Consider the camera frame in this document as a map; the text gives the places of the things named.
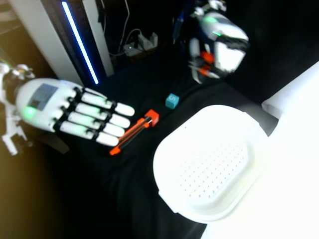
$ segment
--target black cloth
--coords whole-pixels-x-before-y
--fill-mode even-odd
[[[144,130],[122,153],[109,157],[109,150],[95,142],[60,134],[69,145],[76,162],[98,190],[95,218],[104,238],[116,231],[118,238],[199,239],[204,224],[174,214],[158,195],[153,176],[153,156],[159,143],[178,126],[209,105],[232,106],[249,113],[270,134],[277,120],[260,106],[222,80],[199,85],[191,78],[187,59],[173,49],[157,52],[131,68],[104,80],[95,90],[109,99],[136,109],[132,122],[149,109],[160,115],[154,128]],[[173,93],[180,97],[175,110],[165,107]]]

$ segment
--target robotic hand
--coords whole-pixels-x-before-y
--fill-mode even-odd
[[[191,15],[197,20],[198,31],[189,42],[189,67],[200,84],[207,77],[223,78],[234,72],[249,47],[246,33],[221,14],[224,11],[224,1],[210,0]]]
[[[18,91],[16,107],[28,124],[50,132],[62,131],[116,146],[132,116],[130,106],[69,81],[34,79]]]

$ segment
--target white robotic hand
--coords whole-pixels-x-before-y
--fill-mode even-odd
[[[108,146],[119,143],[124,129],[130,126],[126,117],[135,112],[91,89],[48,78],[24,84],[18,91],[16,107],[21,118],[36,128],[62,131]]]

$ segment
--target orange tool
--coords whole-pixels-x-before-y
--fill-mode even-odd
[[[115,155],[120,153],[124,147],[126,147],[133,139],[139,135],[144,129],[152,126],[154,127],[160,119],[158,113],[153,110],[149,110],[145,115],[144,118],[141,118],[137,121],[137,123],[132,126],[125,134],[119,138],[119,144],[114,147],[110,151],[110,155]]]

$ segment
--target perforated basket bottom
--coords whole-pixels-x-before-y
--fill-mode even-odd
[[[248,162],[247,145],[242,140],[219,138],[179,160],[175,186],[189,204],[209,206],[229,188]]]

